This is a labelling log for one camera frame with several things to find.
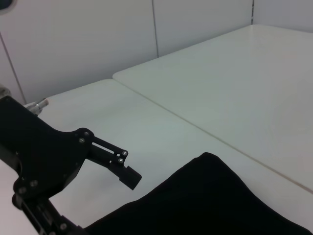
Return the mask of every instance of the black fabric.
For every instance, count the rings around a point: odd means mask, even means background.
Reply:
[[[12,4],[12,0],[0,0],[0,10],[8,8]]]
[[[218,157],[204,153],[143,198],[86,228],[105,234],[310,235],[259,200]]]

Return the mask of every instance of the white tabletop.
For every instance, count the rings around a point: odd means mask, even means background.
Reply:
[[[188,124],[114,80],[104,80],[49,98],[41,118],[52,127],[86,127],[129,151],[125,165],[142,175],[134,191],[106,168],[85,161],[78,176],[52,198],[60,214],[82,227],[146,195],[203,152],[219,156],[262,201],[313,231],[313,195]],[[16,173],[0,163],[0,232],[35,235],[11,203]]]
[[[253,25],[113,78],[313,190],[313,34]]]

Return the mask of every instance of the bolt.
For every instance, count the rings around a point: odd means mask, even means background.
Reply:
[[[61,229],[62,231],[64,231],[65,229],[67,229],[67,224],[66,224],[66,223],[61,224],[61,225],[60,225],[60,229]]]
[[[79,139],[78,139],[78,142],[79,142],[79,143],[85,143],[85,139],[84,139],[84,138],[79,138]]]
[[[19,188],[19,194],[24,194],[26,193],[26,191],[27,191],[26,187]]]
[[[31,187],[36,187],[38,185],[38,181],[37,180],[33,180],[29,184],[30,184]]]

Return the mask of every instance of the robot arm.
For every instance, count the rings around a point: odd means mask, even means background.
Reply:
[[[0,99],[0,159],[19,175],[12,202],[41,235],[87,235],[60,216],[49,198],[76,177],[85,159],[106,167],[131,189],[141,175],[124,166],[125,149],[95,137],[86,128],[73,132],[53,129],[37,117],[41,112],[37,112],[38,104],[27,109],[9,96]]]

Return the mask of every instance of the white wall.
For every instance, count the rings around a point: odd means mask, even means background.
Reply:
[[[252,0],[154,0],[159,55],[251,24]]]
[[[313,32],[313,0],[255,0],[254,23]]]
[[[31,102],[152,60],[157,42],[162,56],[249,25],[251,10],[252,0],[18,0],[0,32]]]
[[[27,102],[157,57],[150,0],[19,0],[0,32]]]
[[[24,99],[15,79],[12,67],[0,40],[0,83],[11,91],[11,95],[19,103],[24,104]]]

